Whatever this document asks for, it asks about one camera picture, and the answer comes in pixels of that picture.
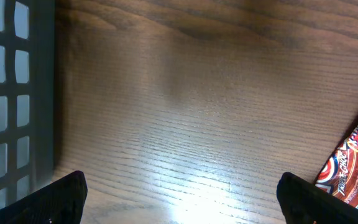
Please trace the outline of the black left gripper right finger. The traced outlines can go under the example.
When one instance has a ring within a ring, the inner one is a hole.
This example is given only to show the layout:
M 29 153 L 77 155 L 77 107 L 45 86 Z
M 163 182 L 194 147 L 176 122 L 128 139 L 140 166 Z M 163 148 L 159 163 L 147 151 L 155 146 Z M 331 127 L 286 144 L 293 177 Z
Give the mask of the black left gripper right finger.
M 290 224 L 358 224 L 358 209 L 291 172 L 279 180 L 277 199 Z

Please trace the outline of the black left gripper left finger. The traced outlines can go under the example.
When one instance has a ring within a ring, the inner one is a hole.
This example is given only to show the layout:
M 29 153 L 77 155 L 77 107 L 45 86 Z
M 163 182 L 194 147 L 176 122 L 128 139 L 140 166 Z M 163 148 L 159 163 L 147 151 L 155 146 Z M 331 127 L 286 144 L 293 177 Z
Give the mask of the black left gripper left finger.
M 87 193 L 85 175 L 76 170 L 0 209 L 0 224 L 80 224 Z

